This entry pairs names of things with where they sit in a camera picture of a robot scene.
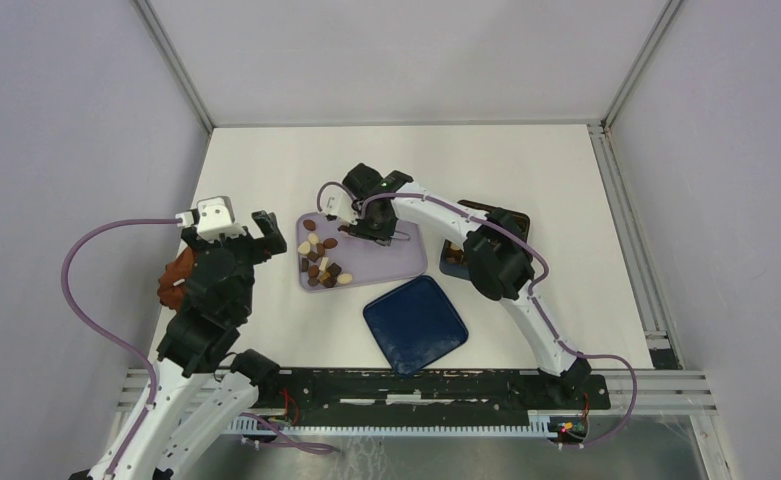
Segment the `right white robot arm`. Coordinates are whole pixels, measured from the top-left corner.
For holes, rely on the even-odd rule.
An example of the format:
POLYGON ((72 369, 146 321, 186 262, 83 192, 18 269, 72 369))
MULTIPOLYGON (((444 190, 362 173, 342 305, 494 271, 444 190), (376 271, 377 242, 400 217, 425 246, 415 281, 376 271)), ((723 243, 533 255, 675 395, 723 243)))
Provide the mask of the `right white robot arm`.
POLYGON ((342 188, 347 199, 327 202, 322 212, 347 222, 351 236, 388 246, 397 223, 406 221, 430 227, 459 246, 475 290, 502 305, 530 345, 537 368, 546 377, 546 400, 568 408, 583 396, 591 367, 569 346, 535 293, 545 276, 534 267, 545 262, 521 238, 510 213, 465 207, 434 194, 405 173, 383 176, 363 163, 346 174, 342 188))

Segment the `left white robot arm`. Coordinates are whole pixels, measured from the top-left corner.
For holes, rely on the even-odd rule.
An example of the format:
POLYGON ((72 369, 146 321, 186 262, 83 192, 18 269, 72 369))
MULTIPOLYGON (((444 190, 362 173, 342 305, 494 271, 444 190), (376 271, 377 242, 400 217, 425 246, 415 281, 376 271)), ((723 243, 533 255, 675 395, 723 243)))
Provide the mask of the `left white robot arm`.
POLYGON ((195 410, 189 408, 201 388, 214 380, 251 315, 256 265, 287 250, 274 214, 257 211, 252 219, 261 231, 258 238, 222 203, 199 206, 168 220, 168 225, 180 228, 182 240, 197 255, 155 361, 89 318, 74 300, 69 282, 71 262, 87 241, 133 226, 135 220, 103 225, 70 249, 61 270, 70 308, 91 329, 144 361, 149 375, 132 409, 133 419, 121 427, 99 461, 74 473, 74 478, 179 479, 240 413, 253 405, 268 407, 278 399, 278 364, 248 349, 235 356, 214 393, 195 410))

